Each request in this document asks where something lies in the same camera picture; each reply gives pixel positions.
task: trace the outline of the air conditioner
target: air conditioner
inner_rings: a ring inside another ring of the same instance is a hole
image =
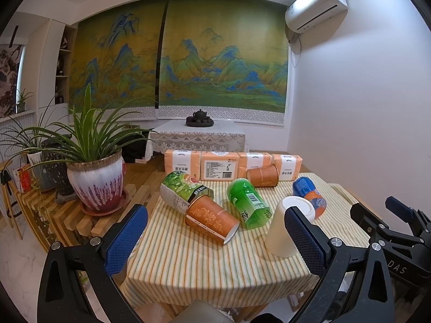
[[[286,11],[286,24],[301,34],[347,9],[346,0],[296,0]]]

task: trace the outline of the white tile floor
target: white tile floor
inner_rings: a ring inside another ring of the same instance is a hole
[[[25,219],[19,216],[17,221],[23,240],[9,226],[0,232],[0,281],[23,317],[29,323],[37,323],[37,296],[46,253]],[[98,319],[109,323],[92,288],[87,291],[87,296]],[[147,305],[137,311],[145,323],[169,322],[158,304]],[[293,316],[287,299],[272,302],[264,312],[272,313],[284,323]]]

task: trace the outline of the blue and orange bottle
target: blue and orange bottle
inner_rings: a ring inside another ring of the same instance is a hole
[[[314,207],[318,218],[326,209],[326,200],[316,189],[313,181],[308,177],[300,177],[293,184],[294,195],[308,200]]]

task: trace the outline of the green plastic bottle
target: green plastic bottle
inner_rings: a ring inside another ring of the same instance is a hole
[[[272,218],[269,206],[260,197],[249,180],[239,178],[232,181],[226,194],[239,210],[248,230],[262,227]]]

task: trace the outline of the white cup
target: white cup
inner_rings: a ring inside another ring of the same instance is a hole
[[[294,241],[284,226],[284,213],[292,206],[298,207],[310,222],[313,222],[315,217],[313,205],[304,198],[293,195],[279,201],[266,234],[265,247],[271,254],[280,258],[290,258],[298,253]]]

